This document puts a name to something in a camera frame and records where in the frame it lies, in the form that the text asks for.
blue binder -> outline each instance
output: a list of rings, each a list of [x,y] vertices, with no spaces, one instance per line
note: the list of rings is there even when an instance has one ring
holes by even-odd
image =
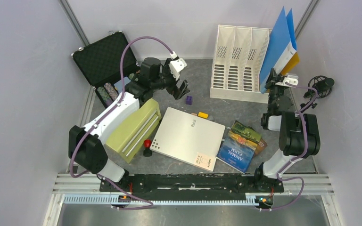
[[[259,75],[260,92],[266,92],[266,82],[272,68],[279,74],[296,53],[296,38],[294,32],[292,9],[285,16],[284,7],[271,31],[269,45],[264,57]]]

gray floor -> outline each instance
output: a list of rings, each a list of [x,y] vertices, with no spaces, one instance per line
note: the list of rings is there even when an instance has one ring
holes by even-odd
[[[271,156],[278,149],[279,133],[264,130],[260,126],[260,118],[266,112],[266,104],[215,99],[209,97],[212,60],[186,60],[188,67],[182,71],[181,78],[189,83],[193,96],[192,106],[185,104],[185,97],[175,101],[165,90],[157,91],[154,99],[159,102],[161,114],[164,115],[167,107],[172,107],[187,113],[205,112],[214,117],[214,121],[225,126],[232,126],[235,120],[245,125],[252,126],[262,134],[267,142],[267,148],[257,157],[253,158],[249,165],[248,172],[253,173],[255,169]],[[103,105],[96,97],[92,109],[91,119],[97,117],[104,110]],[[151,157],[144,157],[139,151],[130,164],[127,164],[121,157],[110,154],[109,158],[128,170],[130,173],[200,173],[202,169],[180,162],[173,158],[153,153]],[[301,160],[293,165],[288,172],[315,172],[313,159]],[[214,167],[216,173],[238,173],[234,168],[217,161]]]
[[[293,197],[276,196],[275,205]],[[64,204],[58,226],[327,226],[321,196],[304,196],[293,205],[260,213],[250,206],[156,206],[149,210],[117,211],[109,205]]]

red knob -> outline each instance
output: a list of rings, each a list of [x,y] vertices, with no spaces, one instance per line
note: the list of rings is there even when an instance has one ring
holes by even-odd
[[[144,141],[144,146],[145,146],[146,148],[150,147],[151,144],[152,144],[152,141],[151,141],[151,140],[145,140],[145,141]]]

label sticker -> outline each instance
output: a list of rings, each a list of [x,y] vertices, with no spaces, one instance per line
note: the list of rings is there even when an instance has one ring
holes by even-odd
[[[194,164],[196,166],[202,167],[204,169],[207,169],[209,171],[212,171],[212,164],[213,164],[214,160],[212,158],[210,158],[209,156],[202,154],[202,153],[197,153],[196,155],[196,159]]]

white file organizer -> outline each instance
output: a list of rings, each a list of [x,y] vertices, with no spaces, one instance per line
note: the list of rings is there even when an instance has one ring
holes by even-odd
[[[259,91],[259,74],[269,43],[267,28],[219,25],[210,97],[268,102]]]

